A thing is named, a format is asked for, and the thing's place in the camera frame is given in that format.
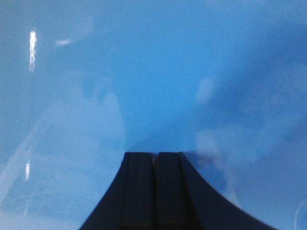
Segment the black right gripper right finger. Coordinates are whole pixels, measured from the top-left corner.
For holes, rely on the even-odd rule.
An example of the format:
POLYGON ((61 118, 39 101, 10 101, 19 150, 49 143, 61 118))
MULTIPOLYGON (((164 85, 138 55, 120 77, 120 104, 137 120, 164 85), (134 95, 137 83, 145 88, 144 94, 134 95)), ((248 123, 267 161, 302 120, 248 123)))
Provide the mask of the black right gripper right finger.
POLYGON ((204 180, 183 153, 160 152, 155 163, 159 230, 271 230, 204 180))

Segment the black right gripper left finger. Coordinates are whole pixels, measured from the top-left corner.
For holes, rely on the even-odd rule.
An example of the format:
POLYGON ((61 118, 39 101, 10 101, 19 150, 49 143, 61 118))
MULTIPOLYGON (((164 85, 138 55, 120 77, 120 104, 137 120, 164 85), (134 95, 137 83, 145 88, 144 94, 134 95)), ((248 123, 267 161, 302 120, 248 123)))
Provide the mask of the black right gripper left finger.
POLYGON ((153 227, 154 160, 126 152, 116 177, 82 230, 150 230, 153 227))

